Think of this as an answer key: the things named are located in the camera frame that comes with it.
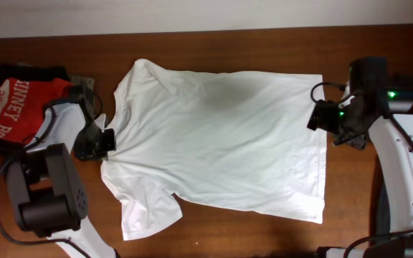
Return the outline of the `grey garment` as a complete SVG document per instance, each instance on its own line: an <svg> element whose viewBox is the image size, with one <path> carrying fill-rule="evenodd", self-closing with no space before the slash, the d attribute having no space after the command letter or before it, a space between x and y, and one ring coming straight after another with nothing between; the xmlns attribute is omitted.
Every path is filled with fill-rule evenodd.
<svg viewBox="0 0 413 258"><path fill-rule="evenodd" d="M86 87L85 96L87 100L92 104L95 105L95 97L93 95L95 80L91 77L85 77L81 75L70 75L70 82L74 86L83 86Z"/></svg>

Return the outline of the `red printed t-shirt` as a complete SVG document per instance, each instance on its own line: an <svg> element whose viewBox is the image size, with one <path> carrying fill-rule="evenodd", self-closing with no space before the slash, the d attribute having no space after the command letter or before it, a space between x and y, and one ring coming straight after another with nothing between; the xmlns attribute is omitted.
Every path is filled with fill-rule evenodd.
<svg viewBox="0 0 413 258"><path fill-rule="evenodd" d="M22 143L43 122L43 106L67 95L72 84L55 78L49 82L10 77L0 87L0 139Z"/></svg>

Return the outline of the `white t-shirt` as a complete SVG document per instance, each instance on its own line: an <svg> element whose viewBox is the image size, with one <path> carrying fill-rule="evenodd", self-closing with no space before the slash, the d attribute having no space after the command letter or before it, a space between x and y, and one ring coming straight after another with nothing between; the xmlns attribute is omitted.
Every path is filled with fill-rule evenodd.
<svg viewBox="0 0 413 258"><path fill-rule="evenodd" d="M307 127L321 80L137 60L115 90L116 149L101 165L124 240L177 222L179 199L321 223L327 135Z"/></svg>

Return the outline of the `black garment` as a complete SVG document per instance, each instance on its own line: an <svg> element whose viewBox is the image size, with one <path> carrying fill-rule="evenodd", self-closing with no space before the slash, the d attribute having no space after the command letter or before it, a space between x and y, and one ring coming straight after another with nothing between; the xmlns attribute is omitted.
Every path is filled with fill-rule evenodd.
<svg viewBox="0 0 413 258"><path fill-rule="evenodd" d="M19 66L19 65L13 65L13 64L1 65L0 66L0 87L1 87L1 84L4 82L4 80L10 77L14 77L16 79L23 80L23 81L42 81L42 82L49 82L55 78L59 78L59 79L67 80L68 82L70 82L66 69L61 66L41 68L41 67ZM35 135L36 133L33 135L27 136L22 143L13 143L7 140L0 139L0 155L8 155L10 153L14 153L20 150L29 141L31 141Z"/></svg>

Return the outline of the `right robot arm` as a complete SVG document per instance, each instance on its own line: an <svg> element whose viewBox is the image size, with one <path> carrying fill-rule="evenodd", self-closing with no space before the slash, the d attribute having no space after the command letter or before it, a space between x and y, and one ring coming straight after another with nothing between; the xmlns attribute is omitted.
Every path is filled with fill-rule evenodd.
<svg viewBox="0 0 413 258"><path fill-rule="evenodd" d="M392 77L383 57L349 65L337 102L317 100L308 121L334 137L334 145L362 150L374 144L388 200L389 229L346 248L321 247L317 257L413 257L413 80Z"/></svg>

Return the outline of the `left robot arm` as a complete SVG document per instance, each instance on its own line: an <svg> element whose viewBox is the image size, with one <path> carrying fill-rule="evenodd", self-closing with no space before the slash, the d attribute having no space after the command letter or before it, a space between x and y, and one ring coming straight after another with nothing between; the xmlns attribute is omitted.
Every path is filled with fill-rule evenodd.
<svg viewBox="0 0 413 258"><path fill-rule="evenodd" d="M118 257L88 218L86 190L73 162L103 161L116 149L105 114L95 113L93 103L99 100L89 87L78 85L45 104L36 135L1 167L16 224L38 238L16 240L1 229L9 242L55 243L69 257Z"/></svg>

